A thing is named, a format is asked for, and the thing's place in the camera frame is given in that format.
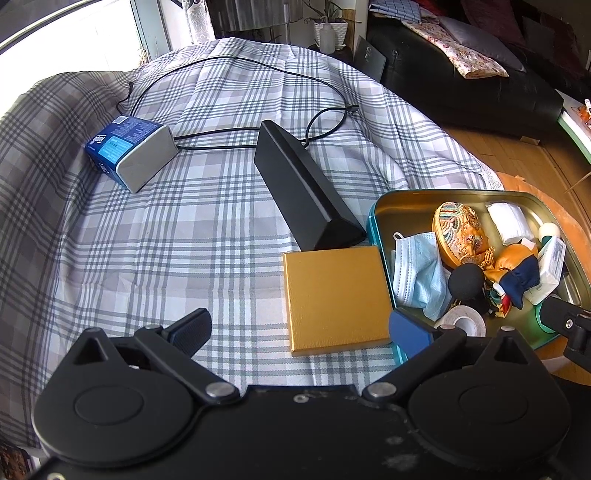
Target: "cushion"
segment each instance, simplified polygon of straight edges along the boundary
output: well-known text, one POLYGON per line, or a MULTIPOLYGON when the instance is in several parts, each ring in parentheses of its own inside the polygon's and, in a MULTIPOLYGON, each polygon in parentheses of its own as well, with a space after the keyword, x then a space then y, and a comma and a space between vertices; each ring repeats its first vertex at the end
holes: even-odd
POLYGON ((531 18, 535 22, 540 22, 541 11, 524 0, 511 0, 511 8, 522 33, 525 31, 523 27, 524 17, 531 18))
POLYGON ((439 24, 447 30, 455 41, 465 47, 479 51, 505 67, 519 72, 526 72, 525 67, 513 52, 505 47, 494 35, 454 18, 439 17, 439 24))
POLYGON ((438 5, 436 0, 415 0, 421 7, 426 10, 429 10, 432 14, 437 15, 438 17, 441 15, 447 15, 447 12, 444 8, 438 5))
POLYGON ((524 17, 525 39, 527 46, 543 57, 554 59, 554 30, 524 17))
POLYGON ((556 63, 576 77, 585 75, 573 27, 544 13, 540 15, 540 23, 554 31, 554 59, 556 63))
POLYGON ((464 12, 475 27, 502 41, 525 47, 509 0, 462 0, 464 12))
POLYGON ((465 79, 509 76, 505 69, 493 59, 459 44, 439 25, 405 21, 402 24, 439 48, 465 79))

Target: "metal tin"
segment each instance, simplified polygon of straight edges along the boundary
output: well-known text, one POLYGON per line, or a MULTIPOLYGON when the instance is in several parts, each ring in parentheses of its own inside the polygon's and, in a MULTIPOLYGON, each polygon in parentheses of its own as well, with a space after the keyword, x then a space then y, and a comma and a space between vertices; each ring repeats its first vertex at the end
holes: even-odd
MULTIPOLYGON (((392 271, 390 257, 394 248, 394 232, 404 236, 430 232, 433 215, 437 207, 444 202, 465 203, 474 209, 490 244, 499 252, 503 249, 501 237, 486 210, 486 204, 491 202, 510 202, 521 207, 532 232, 537 233, 544 222, 558 225, 558 221, 544 203, 525 192, 505 192, 494 190, 398 190, 382 195, 372 206, 369 213, 367 233, 372 245, 376 245, 382 256, 382 262, 388 278, 388 288, 392 305, 396 307, 392 293, 392 271)), ((567 238, 562 236, 566 244, 566 258, 564 263, 567 272, 554 292, 565 301, 569 301, 584 309, 591 308, 591 285, 584 273, 579 259, 567 238)), ((433 325, 431 320, 423 316, 420 309, 412 310, 415 316, 433 325)), ((511 309, 506 318, 488 317, 486 320, 487 334, 493 335, 502 325, 516 327, 526 338, 532 348, 539 348, 553 340, 557 334, 543 331, 535 318, 535 309, 524 299, 524 308, 511 309)), ((400 349, 394 349, 402 361, 405 355, 400 349)))

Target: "window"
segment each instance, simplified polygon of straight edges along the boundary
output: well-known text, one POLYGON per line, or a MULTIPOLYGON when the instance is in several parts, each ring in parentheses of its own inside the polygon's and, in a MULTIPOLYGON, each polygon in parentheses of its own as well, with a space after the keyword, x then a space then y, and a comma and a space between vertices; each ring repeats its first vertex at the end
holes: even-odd
POLYGON ((0 54, 0 116, 39 80, 79 70, 132 70, 142 51, 130 0, 73 11, 0 54))

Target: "black cable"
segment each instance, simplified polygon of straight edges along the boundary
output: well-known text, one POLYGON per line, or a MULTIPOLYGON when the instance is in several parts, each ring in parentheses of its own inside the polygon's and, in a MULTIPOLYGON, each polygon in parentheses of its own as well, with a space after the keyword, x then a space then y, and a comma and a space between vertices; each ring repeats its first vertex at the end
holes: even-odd
POLYGON ((127 86, 127 97, 125 97, 123 100, 119 100, 119 102, 117 102, 117 104, 115 105, 115 108, 117 109, 117 111, 119 112, 120 115, 123 115, 123 112, 121 111, 121 108, 119 108, 119 106, 126 101, 127 99, 129 99, 129 97, 131 96, 131 92, 134 89, 134 83, 130 82, 129 85, 127 86))
MULTIPOLYGON (((142 100, 142 98, 146 95, 146 93, 160 80, 162 80, 163 78, 165 78, 166 76, 177 72, 183 68, 186 67, 190 67, 192 65, 196 65, 199 63, 203 63, 206 62, 208 60, 218 60, 218 59, 229 59, 229 60, 243 60, 243 61, 247 61, 250 63, 254 63, 266 68, 269 68, 271 70, 275 70, 277 72, 280 73, 284 73, 284 74, 288 74, 288 75, 293 75, 296 77, 300 77, 303 79, 307 79, 307 80, 312 80, 314 82, 319 82, 327 87, 329 87, 331 90, 335 91, 343 100, 343 103, 345 104, 344 107, 329 107, 329 108, 325 108, 324 110, 318 112, 313 118, 312 120, 308 123, 308 126, 306 127, 306 136, 305 139, 303 140, 299 140, 301 143, 304 144, 304 148, 307 148, 310 145, 310 142, 315 141, 315 140, 319 140, 321 138, 324 137, 328 137, 329 135, 332 135, 334 132, 336 132, 344 123, 345 120, 347 120, 347 115, 349 113, 354 113, 356 111, 359 110, 359 106, 358 105, 348 105, 347 103, 347 99, 345 98, 345 96, 343 95, 343 93, 341 93, 341 91, 339 89, 337 89, 336 87, 334 87, 333 85, 331 85, 328 82, 325 82, 324 80, 318 79, 318 78, 314 78, 314 77, 310 77, 308 75, 304 75, 302 73, 297 73, 297 72, 289 72, 287 70, 282 70, 279 69, 277 67, 274 67, 272 65, 257 61, 257 60, 253 60, 253 59, 246 59, 243 57, 235 57, 232 55, 219 55, 219 56, 215 56, 215 57, 207 57, 204 59, 198 59, 195 60, 193 62, 187 63, 185 65, 181 65, 176 67, 173 70, 170 70, 169 72, 165 73, 164 75, 160 76, 159 78, 153 80, 145 89, 144 91, 140 94, 140 96, 138 97, 138 99, 135 101, 132 109, 131 109, 131 116, 135 116, 135 112, 138 108, 138 105, 140 103, 140 101, 142 100), (314 124, 314 122, 316 121, 316 119, 322 115, 325 112, 329 112, 329 111, 342 111, 343 112, 343 118, 340 120, 340 122, 333 127, 332 129, 330 129, 328 132, 325 132, 323 134, 320 135, 315 135, 314 137, 310 137, 310 130, 312 128, 312 125, 314 124)), ((130 95, 131 95, 131 91, 133 88, 133 83, 130 82, 129 83, 129 91, 128 91, 128 95, 125 99, 121 100, 120 102, 117 103, 117 110, 119 111, 119 113, 121 113, 121 110, 119 110, 119 104, 126 101, 130 95)), ((218 129, 218 130, 210 130, 207 132, 198 132, 198 133, 194 133, 194 134, 187 134, 187 135, 179 135, 177 137, 174 137, 174 139, 176 141, 178 140, 186 140, 188 138, 196 138, 196 137, 202 137, 204 135, 214 135, 214 134, 220 134, 220 133, 226 133, 226 132, 235 132, 235 131, 259 131, 260 127, 236 127, 236 128, 222 128, 222 129, 218 129)), ((227 145, 220 145, 220 146, 214 146, 214 147, 188 147, 188 146, 184 146, 184 145, 177 145, 177 148, 179 150, 192 150, 192 151, 199 151, 199 150, 225 150, 225 149, 237 149, 237 148, 256 148, 256 144, 249 144, 249 145, 231 145, 231 146, 227 146, 227 145)))
MULTIPOLYGON (((310 145, 310 142, 314 141, 314 140, 318 140, 319 138, 324 138, 324 137, 328 137, 329 135, 335 133, 342 125, 343 123, 345 123, 345 119, 347 118, 347 114, 349 113, 355 113, 356 111, 359 110, 359 106, 358 105, 351 105, 349 107, 342 107, 342 106, 332 106, 332 107, 328 107, 325 108, 324 110, 318 112, 313 118, 312 120, 310 120, 310 122, 308 123, 308 126, 306 127, 306 137, 303 140, 298 139, 299 142, 304 144, 304 148, 307 148, 308 145, 310 145), (330 129, 329 131, 320 134, 320 135, 316 135, 315 137, 309 137, 310 135, 310 129, 312 128, 312 125, 314 124, 314 122, 316 121, 316 119, 322 115, 325 112, 330 112, 333 110, 337 110, 337 111, 343 111, 345 114, 343 115, 343 118, 340 120, 340 122, 333 127, 332 129, 330 129)), ((223 133, 223 132, 230 132, 230 131, 239 131, 239 130, 246 130, 246 131, 259 131, 260 127, 239 127, 239 128, 224 128, 221 130, 210 130, 208 132, 200 132, 198 134, 188 134, 188 135, 181 135, 180 137, 174 137, 175 140, 181 140, 183 138, 191 138, 191 137, 198 137, 201 135, 211 135, 211 134, 216 134, 216 133, 223 133)), ((224 150, 224 149, 236 149, 236 148, 256 148, 256 144, 251 144, 251 145, 232 145, 232 146, 225 146, 225 145, 219 145, 216 147, 186 147, 183 145, 177 145, 177 148, 179 150, 192 150, 192 151, 200 151, 200 150, 224 150)))

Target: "white bottle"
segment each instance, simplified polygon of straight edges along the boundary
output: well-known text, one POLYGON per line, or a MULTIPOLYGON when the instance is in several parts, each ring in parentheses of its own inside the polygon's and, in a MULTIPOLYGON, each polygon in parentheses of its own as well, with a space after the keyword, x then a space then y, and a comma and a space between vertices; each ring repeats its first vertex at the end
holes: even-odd
POLYGON ((331 55, 336 48, 336 33, 328 22, 320 29, 320 51, 324 55, 331 55))

